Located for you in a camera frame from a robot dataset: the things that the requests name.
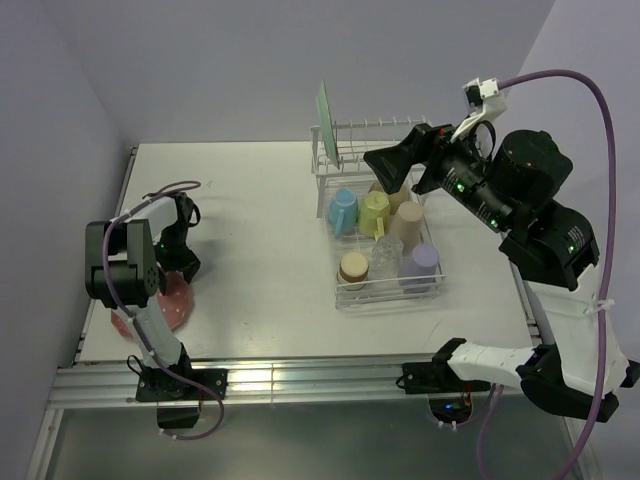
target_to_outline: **purple cup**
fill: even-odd
[[[435,275],[440,262],[440,254],[436,247],[428,243],[422,243],[414,247],[411,255],[404,258],[400,271],[398,272],[398,283],[405,288],[405,293],[425,293],[430,286],[415,288],[413,285],[425,285],[432,283],[433,278],[418,278],[412,280],[402,280],[406,277],[424,277]]]

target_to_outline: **blue cup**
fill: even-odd
[[[338,190],[329,205],[328,220],[336,238],[340,238],[343,233],[353,230],[358,222],[358,199],[356,194],[348,188]]]

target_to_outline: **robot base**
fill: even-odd
[[[197,382],[217,393],[224,399],[227,390],[227,370],[224,368],[192,369],[191,360],[184,345],[177,364],[169,369],[185,378]],[[195,387],[185,385],[168,376],[159,368],[145,367],[140,375],[136,391],[136,401],[158,402],[201,402],[215,400],[211,395]],[[193,428],[200,417],[199,407],[159,407],[158,427],[165,430]]]

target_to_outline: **cable tie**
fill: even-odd
[[[596,300],[591,304],[591,307],[586,308],[584,310],[585,315],[592,315],[594,313],[598,313],[600,310],[604,310],[608,312],[611,310],[611,307],[615,304],[612,298],[607,298],[605,300]]]

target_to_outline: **dish rack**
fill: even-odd
[[[322,133],[320,127],[311,128],[312,142],[312,165],[311,173],[316,177],[318,187],[318,203],[316,217],[322,218],[326,227],[327,238],[330,243],[332,257],[331,260],[337,273],[340,259],[350,251],[359,251],[367,259],[370,259],[371,252],[375,246],[375,239],[367,237],[358,232],[357,228],[340,238],[336,239],[332,228],[327,222],[327,212],[331,199],[340,188],[352,190],[361,205],[364,197],[369,192],[369,188],[376,180],[373,171],[364,162],[363,155],[369,150],[375,150],[397,144],[411,131],[414,125],[428,121],[422,117],[418,120],[407,118],[391,121],[369,122],[349,122],[347,124],[334,124],[333,132],[338,146],[340,167],[336,168],[324,151]],[[407,187],[411,188],[422,176],[424,167],[415,166],[406,179]],[[410,199],[424,206],[426,195],[422,198],[413,192]],[[423,217],[420,230],[420,241],[433,245],[431,234],[426,219]],[[336,308],[362,305],[366,303],[377,303],[395,300],[419,299],[438,295],[445,282],[445,275],[442,272],[441,264],[438,265],[435,275],[411,277],[415,280],[425,280],[425,285],[421,284],[416,292],[398,283],[397,277],[380,278],[375,280],[365,280],[361,282],[363,288],[359,290],[347,290],[335,281],[334,294]]]

